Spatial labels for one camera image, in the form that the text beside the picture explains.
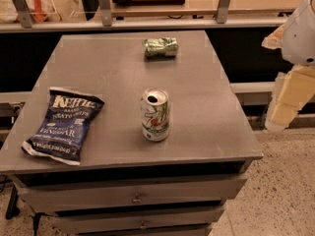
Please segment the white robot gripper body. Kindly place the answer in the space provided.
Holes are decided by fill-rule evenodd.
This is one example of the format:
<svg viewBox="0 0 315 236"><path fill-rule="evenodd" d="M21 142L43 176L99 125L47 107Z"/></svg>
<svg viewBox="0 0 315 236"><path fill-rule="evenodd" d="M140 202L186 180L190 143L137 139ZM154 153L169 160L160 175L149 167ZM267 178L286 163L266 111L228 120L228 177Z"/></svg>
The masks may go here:
<svg viewBox="0 0 315 236"><path fill-rule="evenodd" d="M283 28L283 59L294 65L315 66L315 0L303 0Z"/></svg>

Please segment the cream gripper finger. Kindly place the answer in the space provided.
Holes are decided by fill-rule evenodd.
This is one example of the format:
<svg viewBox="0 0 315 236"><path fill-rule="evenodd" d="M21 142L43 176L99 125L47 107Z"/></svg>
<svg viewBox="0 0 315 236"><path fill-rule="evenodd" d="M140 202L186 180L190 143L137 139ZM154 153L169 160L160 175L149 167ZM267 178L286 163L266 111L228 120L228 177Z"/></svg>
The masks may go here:
<svg viewBox="0 0 315 236"><path fill-rule="evenodd" d="M315 68L294 65L288 73L278 73L269 103L265 127L282 131L299 110L315 95Z"/></svg>
<svg viewBox="0 0 315 236"><path fill-rule="evenodd" d="M284 25L276 28L262 41L262 46L268 49L278 49L283 47Z"/></svg>

